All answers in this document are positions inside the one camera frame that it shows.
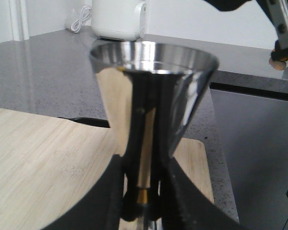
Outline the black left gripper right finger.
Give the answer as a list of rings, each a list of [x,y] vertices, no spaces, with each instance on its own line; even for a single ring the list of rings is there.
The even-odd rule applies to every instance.
[[[162,178],[162,226],[165,230],[244,230],[210,202],[172,159]]]

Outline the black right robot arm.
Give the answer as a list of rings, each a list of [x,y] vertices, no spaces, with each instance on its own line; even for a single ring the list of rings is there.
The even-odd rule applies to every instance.
[[[274,26],[277,34],[271,59],[285,61],[288,58],[288,0],[257,0],[256,2]]]

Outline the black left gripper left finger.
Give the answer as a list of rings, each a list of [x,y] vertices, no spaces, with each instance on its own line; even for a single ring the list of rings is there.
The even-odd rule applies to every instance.
[[[124,187],[121,157],[109,165],[87,194],[45,230],[117,230]]]

